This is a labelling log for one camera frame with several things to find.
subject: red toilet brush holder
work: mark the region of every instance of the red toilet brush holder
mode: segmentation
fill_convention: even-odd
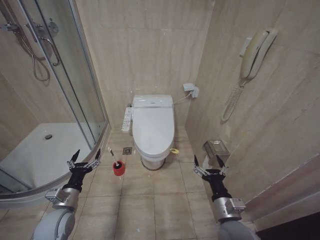
[[[125,173],[125,170],[126,170],[126,166],[125,164],[122,162],[122,161],[116,161],[118,163],[118,166],[117,164],[114,162],[113,165],[112,165],[112,168],[113,168],[113,172],[114,172],[114,175],[116,176],[122,176],[124,173]]]

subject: toilet side control panel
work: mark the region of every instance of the toilet side control panel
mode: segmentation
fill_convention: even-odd
[[[129,131],[130,131],[130,125],[131,125],[133,111],[134,111],[133,107],[127,107],[125,109],[124,119],[123,119],[123,124],[122,124],[122,129],[121,129],[122,132],[124,132],[124,133],[129,133]]]

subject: toilet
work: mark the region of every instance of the toilet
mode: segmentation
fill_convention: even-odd
[[[171,95],[135,95],[132,136],[144,167],[160,169],[174,143],[175,118]]]

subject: wall-mounted telephone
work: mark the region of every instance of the wall-mounted telephone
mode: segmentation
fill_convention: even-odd
[[[257,75],[262,61],[271,44],[275,40],[277,33],[278,30],[276,29],[267,28],[266,30],[257,31],[251,39],[243,55],[240,70],[240,81],[234,87],[225,103],[225,107],[221,116],[221,123],[228,121],[236,107],[241,93],[244,90],[245,84],[247,84]]]

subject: toilet lid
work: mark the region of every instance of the toilet lid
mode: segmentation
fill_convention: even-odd
[[[175,133],[172,107],[135,108],[132,135],[135,145],[148,157],[159,157],[170,147]]]

